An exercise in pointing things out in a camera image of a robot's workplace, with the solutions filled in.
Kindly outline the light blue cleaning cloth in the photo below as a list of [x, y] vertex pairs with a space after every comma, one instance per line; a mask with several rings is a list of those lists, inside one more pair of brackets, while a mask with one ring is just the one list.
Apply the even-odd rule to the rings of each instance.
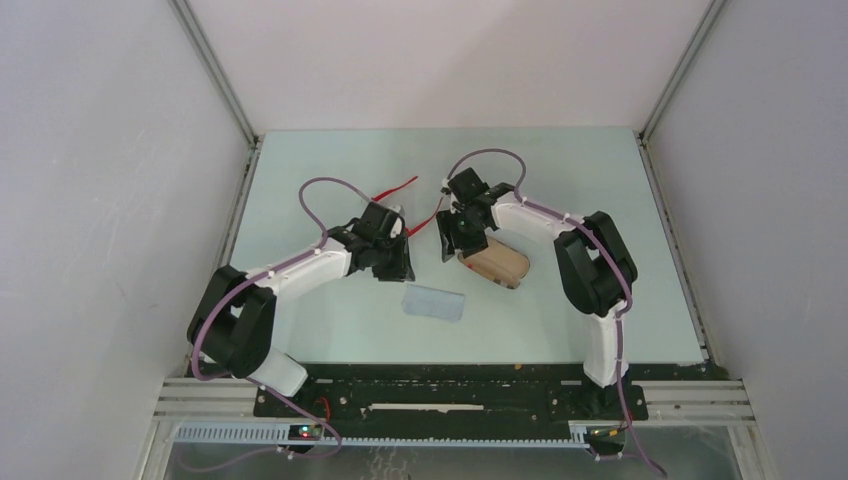
[[401, 305], [407, 315], [458, 322], [464, 313], [465, 295], [410, 284]]

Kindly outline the brown plaid glasses case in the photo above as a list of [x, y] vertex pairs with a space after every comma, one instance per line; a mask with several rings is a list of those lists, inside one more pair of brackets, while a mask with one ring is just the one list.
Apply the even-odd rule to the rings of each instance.
[[459, 253], [458, 261], [496, 285], [517, 289], [529, 273], [529, 258], [493, 237], [487, 236], [486, 240], [486, 248], [472, 255]]

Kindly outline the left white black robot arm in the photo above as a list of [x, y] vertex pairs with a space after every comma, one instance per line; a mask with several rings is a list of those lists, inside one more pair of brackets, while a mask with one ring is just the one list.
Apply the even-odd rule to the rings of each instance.
[[205, 355], [224, 374], [278, 392], [292, 416], [316, 403], [307, 370], [274, 345], [277, 307], [331, 281], [369, 271], [382, 282], [412, 282], [409, 235], [400, 206], [370, 202], [347, 224], [328, 230], [318, 247], [278, 265], [216, 270], [187, 329], [192, 358]]

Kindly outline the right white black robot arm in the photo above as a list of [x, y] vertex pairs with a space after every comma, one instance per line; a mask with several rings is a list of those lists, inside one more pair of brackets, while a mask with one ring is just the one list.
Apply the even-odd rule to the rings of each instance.
[[583, 363], [593, 383], [581, 392], [585, 411], [606, 418], [622, 403], [615, 385], [627, 370], [621, 345], [621, 318], [632, 305], [638, 270], [612, 218], [560, 213], [520, 196], [513, 185], [490, 186], [471, 168], [444, 180], [447, 209], [435, 219], [444, 261], [457, 258], [491, 279], [517, 285], [529, 271], [525, 256], [498, 243], [493, 232], [517, 233], [550, 247], [562, 288], [575, 309], [588, 318]]

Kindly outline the red sunglasses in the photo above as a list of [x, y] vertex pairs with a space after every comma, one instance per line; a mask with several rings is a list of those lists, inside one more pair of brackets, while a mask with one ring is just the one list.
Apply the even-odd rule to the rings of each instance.
[[444, 197], [435, 191], [418, 186], [419, 176], [414, 175], [400, 185], [390, 187], [371, 197], [372, 201], [386, 207], [397, 207], [405, 220], [405, 231], [413, 237], [426, 229], [443, 208]]

